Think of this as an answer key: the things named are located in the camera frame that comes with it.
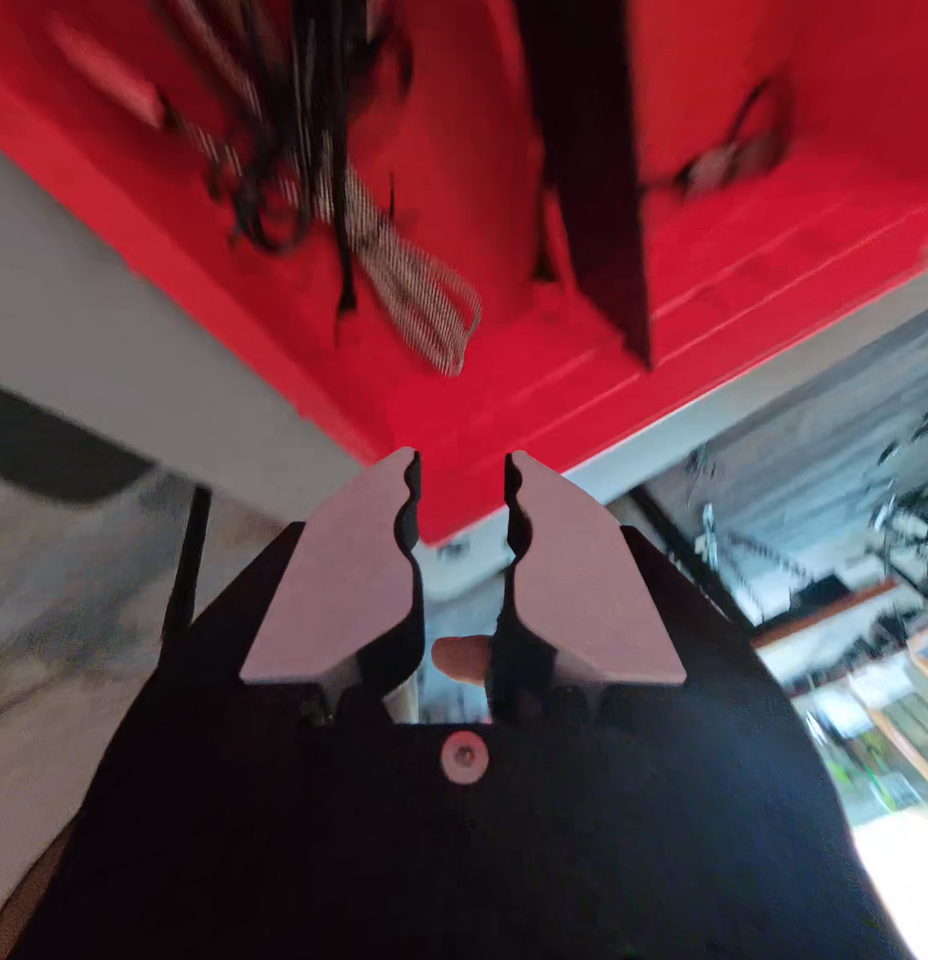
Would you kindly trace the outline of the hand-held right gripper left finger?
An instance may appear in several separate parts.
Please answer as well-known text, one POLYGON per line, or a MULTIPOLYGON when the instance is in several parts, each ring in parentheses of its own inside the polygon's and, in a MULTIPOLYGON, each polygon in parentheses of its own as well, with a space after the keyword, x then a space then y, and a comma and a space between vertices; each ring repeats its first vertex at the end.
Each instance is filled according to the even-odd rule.
POLYGON ((303 523, 239 671, 246 685, 312 685, 335 711, 360 686, 399 724, 421 718, 421 457, 403 447, 303 523))

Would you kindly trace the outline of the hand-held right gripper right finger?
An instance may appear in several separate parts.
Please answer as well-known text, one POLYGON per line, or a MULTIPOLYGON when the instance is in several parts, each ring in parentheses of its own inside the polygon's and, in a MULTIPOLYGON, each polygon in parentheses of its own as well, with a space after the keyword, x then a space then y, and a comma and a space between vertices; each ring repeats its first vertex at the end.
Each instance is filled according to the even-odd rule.
POLYGON ((514 558, 491 643, 497 722, 598 720, 629 689, 677 690, 686 667, 613 515, 525 451, 504 470, 514 558))

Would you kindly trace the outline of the red plastic bin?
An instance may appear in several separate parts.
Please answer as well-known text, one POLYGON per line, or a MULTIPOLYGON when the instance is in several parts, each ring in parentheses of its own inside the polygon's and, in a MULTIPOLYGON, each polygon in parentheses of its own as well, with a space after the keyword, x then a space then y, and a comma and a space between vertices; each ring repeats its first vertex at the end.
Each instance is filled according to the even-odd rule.
POLYGON ((928 2, 627 2, 655 366, 582 294, 515 2, 358 2, 386 39, 347 99, 351 164, 467 340, 442 373, 337 231, 231 239, 249 110, 239 2, 0 2, 0 150, 364 464, 422 453, 439 545, 525 450, 569 472, 928 269, 928 2))

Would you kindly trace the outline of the person's right hand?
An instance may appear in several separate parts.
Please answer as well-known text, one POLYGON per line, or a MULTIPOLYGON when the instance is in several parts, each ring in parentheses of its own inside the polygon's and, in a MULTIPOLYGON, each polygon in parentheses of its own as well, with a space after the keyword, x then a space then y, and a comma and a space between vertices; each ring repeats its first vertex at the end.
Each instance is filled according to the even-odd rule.
POLYGON ((452 681, 482 687, 490 669, 492 641, 483 634, 437 638, 431 648, 432 663, 452 681))

